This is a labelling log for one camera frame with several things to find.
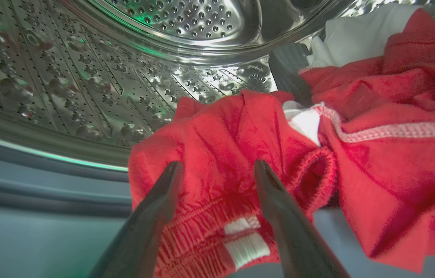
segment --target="stainless steel drum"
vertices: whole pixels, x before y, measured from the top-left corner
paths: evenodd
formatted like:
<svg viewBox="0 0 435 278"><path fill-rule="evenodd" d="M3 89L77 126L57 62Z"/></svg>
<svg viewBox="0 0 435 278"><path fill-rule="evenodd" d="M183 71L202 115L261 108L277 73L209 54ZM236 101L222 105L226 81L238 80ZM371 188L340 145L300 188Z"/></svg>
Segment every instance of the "stainless steel drum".
<svg viewBox="0 0 435 278"><path fill-rule="evenodd" d="M0 0L0 146L126 171L181 97L274 91L272 48L389 2Z"/></svg>

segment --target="perforated metal surface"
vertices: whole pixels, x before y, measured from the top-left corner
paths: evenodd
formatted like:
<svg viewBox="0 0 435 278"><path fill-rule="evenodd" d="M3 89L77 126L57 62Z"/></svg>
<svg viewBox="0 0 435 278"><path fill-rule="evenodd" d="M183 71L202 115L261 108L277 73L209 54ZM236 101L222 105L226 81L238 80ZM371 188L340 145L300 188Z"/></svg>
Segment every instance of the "perforated metal surface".
<svg viewBox="0 0 435 278"><path fill-rule="evenodd" d="M365 14L387 2L391 1L359 0L343 15ZM103 143L99 148L106 148L104 144L130 147L171 122L180 97L208 104L235 95L242 88L265 93L276 89L267 56L213 67L199 65L198 59L193 63L189 56L180 58L180 62L168 61L155 51L156 46L151 49L145 44L128 44L92 27L65 3L0 0L0 117L7 117L5 124L0 123L2 142L30 144L21 140L30 138L31 132L44 134L48 129L68 134L61 138L65 146L68 138L79 137L87 139L88 144ZM424 4L435 15L435 1L401 3ZM240 28L248 27L238 16L243 11L241 1L110 0L108 5L138 21L149 17L151 28L174 37L207 40L220 37L221 32L226 32L225 36L239 34ZM19 126L27 132L21 134ZM55 141L50 145L60 145ZM41 149L41 144L37 142L31 149ZM52 147L47 151L55 152ZM126 156L129 153L127 148L116 148L106 150L106 155L113 151ZM85 151L81 160L108 160L104 154L96 154L95 159L89 155ZM124 170L124 159L107 163Z"/></svg>

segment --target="white patch on waistband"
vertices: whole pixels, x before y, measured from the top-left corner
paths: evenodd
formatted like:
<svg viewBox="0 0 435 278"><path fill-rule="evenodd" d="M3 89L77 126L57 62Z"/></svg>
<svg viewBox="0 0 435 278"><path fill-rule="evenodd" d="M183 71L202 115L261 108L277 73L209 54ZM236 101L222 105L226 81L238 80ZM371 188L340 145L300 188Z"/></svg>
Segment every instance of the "white patch on waistband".
<svg viewBox="0 0 435 278"><path fill-rule="evenodd" d="M257 232L224 245L233 258L236 270L255 259L271 254L269 246Z"/></svg>
<svg viewBox="0 0 435 278"><path fill-rule="evenodd" d="M225 234L236 234L237 232L245 231L246 229L258 229L260 222L256 216L240 218L235 222L231 222L224 226Z"/></svg>

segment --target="gathered red fabric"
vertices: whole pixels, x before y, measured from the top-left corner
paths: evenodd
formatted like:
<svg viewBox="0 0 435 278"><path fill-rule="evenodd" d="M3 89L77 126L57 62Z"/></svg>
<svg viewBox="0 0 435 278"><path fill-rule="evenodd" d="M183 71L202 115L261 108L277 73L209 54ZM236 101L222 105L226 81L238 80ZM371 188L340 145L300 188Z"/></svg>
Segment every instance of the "gathered red fabric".
<svg viewBox="0 0 435 278"><path fill-rule="evenodd" d="M155 276L224 277L279 262L253 175L265 160L311 219L336 190L332 152L286 121L290 93L242 90L211 105L180 100L175 119L135 145L129 178L135 208L169 162L183 164L176 213L161 237Z"/></svg>
<svg viewBox="0 0 435 278"><path fill-rule="evenodd" d="M301 71L366 255L420 272L435 255L435 21L422 9L382 57Z"/></svg>

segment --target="red and white garment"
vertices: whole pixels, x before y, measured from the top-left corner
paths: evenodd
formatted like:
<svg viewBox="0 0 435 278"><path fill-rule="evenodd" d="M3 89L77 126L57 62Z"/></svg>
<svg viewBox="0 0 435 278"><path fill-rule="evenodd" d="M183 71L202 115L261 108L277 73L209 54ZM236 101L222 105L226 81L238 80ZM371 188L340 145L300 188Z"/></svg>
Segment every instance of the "red and white garment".
<svg viewBox="0 0 435 278"><path fill-rule="evenodd" d="M433 19L417 10L403 33L389 37L383 56L301 76L317 103L311 109L291 116L286 101L293 97L285 92L243 90L211 105L182 98L175 120L133 147L133 207L169 162L183 164L155 277L217 278L279 262L260 213L257 159L269 163L311 219L339 190L372 259L421 271L424 256L435 255ZM314 117L314 124L305 120Z"/></svg>

